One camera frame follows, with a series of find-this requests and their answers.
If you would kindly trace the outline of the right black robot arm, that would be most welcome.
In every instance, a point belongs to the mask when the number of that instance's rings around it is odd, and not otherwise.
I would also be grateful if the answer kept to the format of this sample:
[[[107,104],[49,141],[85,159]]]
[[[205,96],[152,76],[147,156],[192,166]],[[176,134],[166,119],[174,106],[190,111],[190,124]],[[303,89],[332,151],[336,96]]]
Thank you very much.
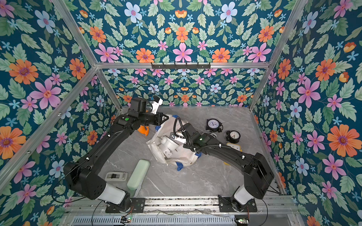
[[[238,151],[207,133],[199,133],[190,123],[183,124],[176,116],[173,123],[173,132],[176,137],[186,140],[183,148],[195,153],[211,155],[233,166],[244,176],[244,185],[233,195],[233,199],[240,205],[255,198],[262,200],[267,193],[274,174],[266,158],[260,154],[249,154]]]

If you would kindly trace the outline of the white twin-bell alarm clock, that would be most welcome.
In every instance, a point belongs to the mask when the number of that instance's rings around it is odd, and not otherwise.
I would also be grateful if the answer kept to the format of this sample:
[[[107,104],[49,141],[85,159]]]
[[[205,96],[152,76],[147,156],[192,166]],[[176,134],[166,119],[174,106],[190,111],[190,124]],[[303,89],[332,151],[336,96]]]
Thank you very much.
[[[179,150],[180,142],[175,141],[167,136],[158,137],[158,148],[160,149],[161,153],[167,159],[171,158],[179,158],[181,157],[181,152]]]

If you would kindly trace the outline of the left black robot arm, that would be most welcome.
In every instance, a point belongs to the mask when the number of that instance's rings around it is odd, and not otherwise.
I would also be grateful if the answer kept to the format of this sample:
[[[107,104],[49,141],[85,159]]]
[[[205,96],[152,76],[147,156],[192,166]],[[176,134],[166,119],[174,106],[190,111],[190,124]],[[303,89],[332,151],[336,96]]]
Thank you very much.
[[[109,132],[91,151],[75,163],[64,165],[69,189],[90,200],[98,199],[113,204],[121,212],[128,211],[131,208],[130,193],[109,184],[99,176],[99,172],[120,144],[140,126],[160,126],[168,120],[168,116],[157,111],[162,103],[159,97],[155,97],[152,102],[143,98],[132,99],[127,112],[116,117]]]

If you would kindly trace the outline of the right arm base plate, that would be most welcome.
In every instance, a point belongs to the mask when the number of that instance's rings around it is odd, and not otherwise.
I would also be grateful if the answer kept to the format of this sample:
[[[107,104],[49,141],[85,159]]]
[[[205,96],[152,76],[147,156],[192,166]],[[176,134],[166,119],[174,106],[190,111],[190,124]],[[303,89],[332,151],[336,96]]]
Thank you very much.
[[[218,195],[220,212],[257,212],[255,199],[250,199],[246,204],[241,204],[234,197],[225,197]]]

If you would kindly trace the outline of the yellow square alarm clock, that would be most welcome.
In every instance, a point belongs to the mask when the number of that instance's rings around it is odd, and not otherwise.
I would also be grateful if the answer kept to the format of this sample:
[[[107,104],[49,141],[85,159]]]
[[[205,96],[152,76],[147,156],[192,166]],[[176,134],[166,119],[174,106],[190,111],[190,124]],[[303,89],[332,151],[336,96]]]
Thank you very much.
[[[237,144],[233,144],[233,143],[227,143],[227,146],[235,149],[235,150],[238,150],[240,152],[242,152],[242,149],[241,149],[241,146],[240,145],[237,145]]]

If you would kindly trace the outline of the white canvas tote bag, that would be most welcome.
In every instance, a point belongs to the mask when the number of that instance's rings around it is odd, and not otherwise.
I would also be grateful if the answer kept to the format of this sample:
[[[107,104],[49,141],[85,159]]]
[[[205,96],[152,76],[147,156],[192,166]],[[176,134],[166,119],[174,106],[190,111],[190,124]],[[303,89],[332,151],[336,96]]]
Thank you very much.
[[[181,136],[179,132],[181,126],[176,122],[177,115],[168,115],[169,119],[161,126],[156,126],[154,136],[146,142],[149,150],[156,161],[162,164],[175,165],[178,171],[186,166],[191,166],[202,156],[201,153],[195,153],[183,147],[186,143],[182,141],[183,137],[175,137],[174,131]]]

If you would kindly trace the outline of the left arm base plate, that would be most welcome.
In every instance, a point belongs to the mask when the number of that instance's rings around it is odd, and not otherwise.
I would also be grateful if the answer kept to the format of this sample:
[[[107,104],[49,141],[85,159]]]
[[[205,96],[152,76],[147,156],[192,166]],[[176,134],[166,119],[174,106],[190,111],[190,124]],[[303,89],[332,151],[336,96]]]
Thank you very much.
[[[127,198],[120,204],[108,203],[105,213],[143,213],[145,208],[145,198]]]

